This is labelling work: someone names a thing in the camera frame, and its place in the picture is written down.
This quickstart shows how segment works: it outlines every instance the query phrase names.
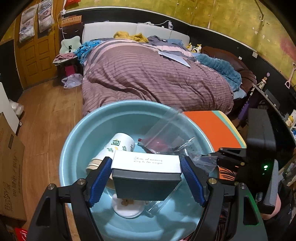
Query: white paper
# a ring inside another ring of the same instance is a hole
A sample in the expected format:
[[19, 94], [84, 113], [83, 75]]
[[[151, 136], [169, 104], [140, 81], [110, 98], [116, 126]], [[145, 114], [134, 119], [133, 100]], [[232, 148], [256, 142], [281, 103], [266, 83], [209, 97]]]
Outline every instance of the white paper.
[[190, 65], [182, 57], [180, 57], [180, 56], [177, 56], [177, 55], [174, 55], [174, 54], [170, 54], [170, 53], [161, 52], [161, 51], [158, 51], [158, 54], [159, 55], [162, 55], [162, 56], [165, 56], [167, 58], [170, 58], [170, 59], [172, 59], [174, 61], [177, 61], [180, 64], [183, 64], [183, 65], [191, 68]]
[[111, 168], [136, 172], [181, 173], [179, 156], [120, 150], [115, 151]]

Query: blue fuzzy blanket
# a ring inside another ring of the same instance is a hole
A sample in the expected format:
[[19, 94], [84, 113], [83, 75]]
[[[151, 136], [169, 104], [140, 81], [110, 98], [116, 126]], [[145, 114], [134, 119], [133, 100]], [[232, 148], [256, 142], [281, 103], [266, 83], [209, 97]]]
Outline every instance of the blue fuzzy blanket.
[[239, 90], [239, 87], [242, 83], [242, 77], [238, 72], [234, 70], [229, 62], [223, 59], [211, 58], [203, 53], [195, 54], [194, 59], [221, 74], [227, 80], [233, 92]]
[[100, 43], [109, 40], [111, 38], [101, 38], [101, 39], [92, 39], [90, 41], [85, 42], [82, 44], [75, 52], [74, 54], [77, 55], [78, 60], [80, 64], [83, 66], [85, 62], [85, 58], [87, 57], [88, 53], [93, 49], [93, 47], [96, 47]]

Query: white headboard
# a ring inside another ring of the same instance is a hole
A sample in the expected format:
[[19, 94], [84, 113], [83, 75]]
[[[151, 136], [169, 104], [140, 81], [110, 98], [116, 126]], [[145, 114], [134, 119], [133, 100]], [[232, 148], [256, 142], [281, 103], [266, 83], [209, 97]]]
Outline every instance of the white headboard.
[[129, 35], [142, 33], [145, 37], [156, 35], [162, 39], [180, 39], [184, 46], [189, 44], [189, 36], [172, 31], [167, 28], [152, 26], [143, 23], [127, 23], [127, 22], [99, 22], [87, 23], [84, 25], [82, 34], [82, 43], [92, 39], [113, 38], [117, 31], [126, 31]]

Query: plastic basin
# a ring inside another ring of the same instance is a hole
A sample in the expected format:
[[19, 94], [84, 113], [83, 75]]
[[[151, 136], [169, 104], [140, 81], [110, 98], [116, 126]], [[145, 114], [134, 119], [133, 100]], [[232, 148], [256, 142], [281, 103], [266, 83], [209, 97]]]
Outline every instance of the plastic basin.
[[[62, 186], [86, 177], [85, 168], [91, 158], [104, 147], [115, 133], [128, 134], [137, 143], [170, 107], [150, 101], [120, 101], [98, 108], [84, 117], [69, 134], [60, 157], [59, 178]], [[186, 139], [197, 138], [201, 153], [213, 152], [209, 140], [200, 128], [184, 116], [176, 126]], [[135, 152], [144, 152], [135, 146]], [[141, 214], [134, 219], [118, 216], [111, 206], [112, 192], [105, 188], [100, 201], [91, 208], [94, 220], [106, 241], [171, 240], [189, 235], [197, 226], [203, 208], [194, 200], [183, 182], [167, 204], [153, 218]]]

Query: wooden door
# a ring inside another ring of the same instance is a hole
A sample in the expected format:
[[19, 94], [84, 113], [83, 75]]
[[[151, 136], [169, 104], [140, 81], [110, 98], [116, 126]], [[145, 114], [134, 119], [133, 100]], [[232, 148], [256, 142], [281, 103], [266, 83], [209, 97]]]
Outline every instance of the wooden door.
[[[33, 6], [40, 0], [33, 1], [28, 7]], [[21, 83], [24, 88], [36, 85], [45, 80], [56, 77], [57, 69], [52, 64], [55, 58], [54, 25], [52, 30], [45, 30], [38, 34], [38, 13], [35, 15], [35, 36], [20, 43], [21, 14], [15, 23], [15, 58]]]

